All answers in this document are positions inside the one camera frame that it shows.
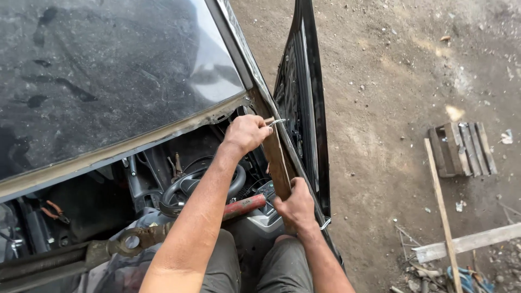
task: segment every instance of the steering wheel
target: steering wheel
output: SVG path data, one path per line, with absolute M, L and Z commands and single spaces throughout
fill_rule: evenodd
M 197 169 L 179 178 L 172 185 L 170 185 L 161 196 L 159 210 L 166 216 L 177 217 L 181 212 L 183 205 L 179 205 L 179 201 L 171 204 L 172 199 L 174 199 L 176 193 L 178 192 L 182 192 L 187 197 L 190 197 L 195 187 L 201 181 L 200 178 L 204 175 L 207 169 L 208 167 Z M 244 168 L 241 165 L 237 165 L 237 167 L 235 167 L 235 172 L 236 176 L 230 184 L 230 189 L 228 189 L 228 196 L 226 197 L 227 203 L 233 197 L 235 197 L 237 193 L 239 193 L 241 188 L 244 186 L 244 183 L 246 182 L 246 171 L 244 171 Z

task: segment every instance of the gray shorts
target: gray shorts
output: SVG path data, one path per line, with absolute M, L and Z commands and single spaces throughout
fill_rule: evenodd
M 277 242 L 260 267 L 258 293 L 312 293 L 304 247 L 298 239 Z M 201 293 L 240 293 L 241 270 L 233 236 L 221 229 L 208 262 Z

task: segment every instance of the forearm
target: forearm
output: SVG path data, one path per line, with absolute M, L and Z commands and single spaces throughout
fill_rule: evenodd
M 189 286 L 194 284 L 200 286 L 202 283 L 208 260 L 219 235 L 230 181 L 239 159 L 233 148 L 225 145 L 219 147 L 212 164 L 157 251 L 148 269 L 150 273 L 147 273 L 144 285 L 161 284 L 161 281 L 152 282 L 152 279 L 167 276 L 170 281 L 173 278 L 181 279 L 182 283 L 187 285 L 180 291 L 199 291 Z
M 306 259 L 318 293 L 354 293 L 348 278 L 334 254 L 329 249 L 318 225 L 299 232 Z

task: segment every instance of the man's left hand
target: man's left hand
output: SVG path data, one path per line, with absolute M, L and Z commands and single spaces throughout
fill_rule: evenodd
M 243 115 L 235 118 L 228 126 L 222 146 L 236 149 L 241 157 L 257 148 L 273 129 L 266 126 L 264 119 L 257 115 Z

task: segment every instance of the door panel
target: door panel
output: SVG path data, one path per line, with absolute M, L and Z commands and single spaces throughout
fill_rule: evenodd
M 295 0 L 274 100 L 325 216 L 330 216 L 329 158 L 320 55 L 311 0 Z

